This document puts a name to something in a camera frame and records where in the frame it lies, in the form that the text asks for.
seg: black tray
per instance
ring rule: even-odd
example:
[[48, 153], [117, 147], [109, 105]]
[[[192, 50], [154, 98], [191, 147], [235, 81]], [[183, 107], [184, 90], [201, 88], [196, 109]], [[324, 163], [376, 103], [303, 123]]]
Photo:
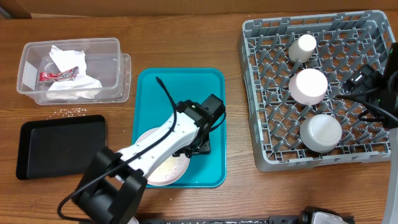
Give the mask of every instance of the black tray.
[[17, 178], [82, 173], [104, 147], [106, 125], [101, 115], [26, 122], [19, 138]]

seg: white paper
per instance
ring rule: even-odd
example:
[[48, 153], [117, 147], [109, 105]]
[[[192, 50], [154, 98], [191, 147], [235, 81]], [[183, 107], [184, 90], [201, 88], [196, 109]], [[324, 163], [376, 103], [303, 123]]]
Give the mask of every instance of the white paper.
[[22, 83], [27, 85], [32, 90], [36, 88], [37, 68], [29, 62], [25, 62], [24, 74], [22, 76]]
[[[74, 50], [62, 51], [56, 46], [52, 46], [49, 53], [51, 59], [61, 72], [69, 70], [74, 67], [79, 67], [79, 74], [74, 80], [54, 82], [49, 88], [51, 90], [74, 90], [82, 88], [101, 88], [102, 84], [99, 80], [86, 75], [86, 61], [84, 51], [77, 52]], [[47, 93], [47, 98], [50, 100], [77, 100], [79, 97], [94, 99], [100, 90], [78, 91], [70, 93]]]

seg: dish rack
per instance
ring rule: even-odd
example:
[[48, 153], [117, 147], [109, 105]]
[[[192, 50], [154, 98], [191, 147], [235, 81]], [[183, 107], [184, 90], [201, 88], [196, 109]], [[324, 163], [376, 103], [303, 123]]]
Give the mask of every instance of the dish rack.
[[[293, 63], [289, 46], [304, 34], [313, 35], [317, 47], [306, 63]], [[244, 22], [238, 52], [257, 168], [267, 172], [389, 161], [388, 130], [381, 123], [359, 121], [357, 116], [365, 107], [334, 96], [347, 94], [342, 83], [364, 64], [383, 73], [393, 42], [382, 11]], [[288, 89], [290, 78], [306, 68], [321, 70], [328, 80], [327, 93], [317, 105], [297, 103]], [[339, 145], [324, 154], [308, 150], [299, 135], [301, 123], [320, 113], [335, 117], [343, 129]]]

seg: crumpled napkin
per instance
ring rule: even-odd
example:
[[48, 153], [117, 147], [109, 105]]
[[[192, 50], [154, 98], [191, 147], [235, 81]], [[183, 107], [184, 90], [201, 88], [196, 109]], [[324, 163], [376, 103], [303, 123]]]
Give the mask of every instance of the crumpled napkin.
[[[75, 50], [60, 50], [58, 47], [52, 46], [49, 55], [61, 72], [74, 67], [79, 67], [79, 74], [74, 80], [54, 82], [50, 86], [49, 91], [102, 87], [102, 84], [99, 80], [86, 74], [87, 65], [84, 51], [78, 52]], [[99, 92], [100, 90], [69, 93], [47, 93], [47, 98], [50, 100], [77, 100], [79, 97], [94, 99], [95, 95], [97, 95]]]

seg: wooden table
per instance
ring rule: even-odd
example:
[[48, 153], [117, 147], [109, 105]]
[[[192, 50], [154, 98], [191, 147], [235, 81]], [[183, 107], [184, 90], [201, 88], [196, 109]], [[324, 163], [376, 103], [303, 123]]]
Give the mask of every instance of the wooden table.
[[[386, 14], [397, 35], [398, 11]], [[259, 218], [296, 215], [306, 205], [314, 205], [350, 213], [358, 223], [380, 223], [389, 179], [387, 162], [270, 173], [260, 172], [254, 165], [236, 46], [239, 31], [248, 19], [297, 15], [0, 21], [0, 223], [65, 223], [59, 220], [56, 207], [81, 177], [18, 180], [15, 169], [21, 126], [27, 121], [47, 119], [59, 109], [86, 108], [86, 114], [106, 118], [111, 149], [126, 147], [131, 143], [137, 77], [149, 67], [215, 67], [224, 74], [228, 175], [217, 189], [147, 189], [139, 217]], [[132, 58], [131, 95], [126, 103], [39, 106], [16, 91], [19, 60], [26, 43], [94, 37], [118, 38], [122, 52]], [[64, 211], [84, 217], [72, 203]]]

